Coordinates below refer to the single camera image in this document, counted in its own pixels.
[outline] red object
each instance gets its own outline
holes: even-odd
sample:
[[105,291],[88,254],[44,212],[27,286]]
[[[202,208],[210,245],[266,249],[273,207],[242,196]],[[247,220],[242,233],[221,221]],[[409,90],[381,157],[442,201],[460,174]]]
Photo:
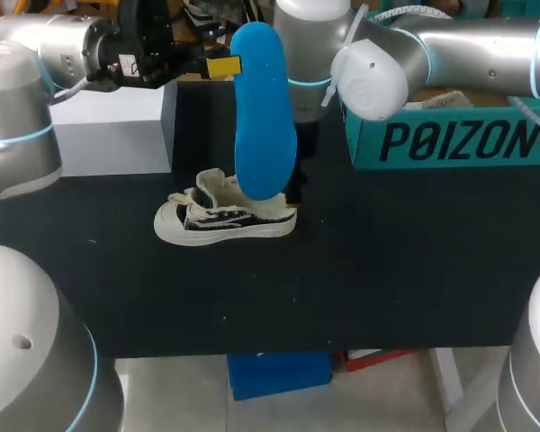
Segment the red object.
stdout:
[[397,350],[397,351],[380,351],[379,353],[374,353],[374,354],[367,355],[362,358],[357,358],[356,360],[348,360],[347,353],[340,353],[340,355],[342,356],[342,362],[344,362],[346,369],[349,372],[355,372],[355,371],[359,371],[360,369],[378,365],[380,363],[387,362],[394,358],[402,357],[407,354],[412,354],[415,352],[416,351],[406,350],[406,349]]

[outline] blue shoe insole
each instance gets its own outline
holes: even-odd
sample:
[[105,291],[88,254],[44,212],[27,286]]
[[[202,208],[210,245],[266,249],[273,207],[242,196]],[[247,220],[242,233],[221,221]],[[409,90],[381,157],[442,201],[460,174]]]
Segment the blue shoe insole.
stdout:
[[242,63],[234,80],[238,183],[248,198],[269,200],[288,184],[298,145],[284,49],[272,27],[252,22],[236,32],[230,51]]

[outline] black table surface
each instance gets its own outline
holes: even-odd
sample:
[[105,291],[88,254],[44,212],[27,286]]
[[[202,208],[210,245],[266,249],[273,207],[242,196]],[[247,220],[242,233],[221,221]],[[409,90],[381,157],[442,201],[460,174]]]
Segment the black table surface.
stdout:
[[168,194],[232,172],[234,115],[231,83],[180,85],[174,174],[0,202],[0,244],[42,266],[113,357],[511,342],[540,274],[540,166],[358,173],[334,108],[291,236],[160,241]]

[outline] teal box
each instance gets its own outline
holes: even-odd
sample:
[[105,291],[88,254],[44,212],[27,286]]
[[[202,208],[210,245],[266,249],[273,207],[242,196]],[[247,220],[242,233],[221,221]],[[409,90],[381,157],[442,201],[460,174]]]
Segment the teal box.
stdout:
[[540,0],[500,0],[500,16],[540,17]]
[[[525,102],[540,116],[540,100]],[[514,106],[403,110],[381,122],[342,111],[359,170],[540,165],[540,127]]]

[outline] white floor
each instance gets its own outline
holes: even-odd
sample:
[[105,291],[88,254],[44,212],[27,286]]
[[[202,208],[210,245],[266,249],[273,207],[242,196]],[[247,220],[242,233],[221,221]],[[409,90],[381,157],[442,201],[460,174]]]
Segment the white floor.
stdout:
[[427,353],[355,373],[330,385],[235,402],[225,356],[122,360],[124,432],[444,432]]

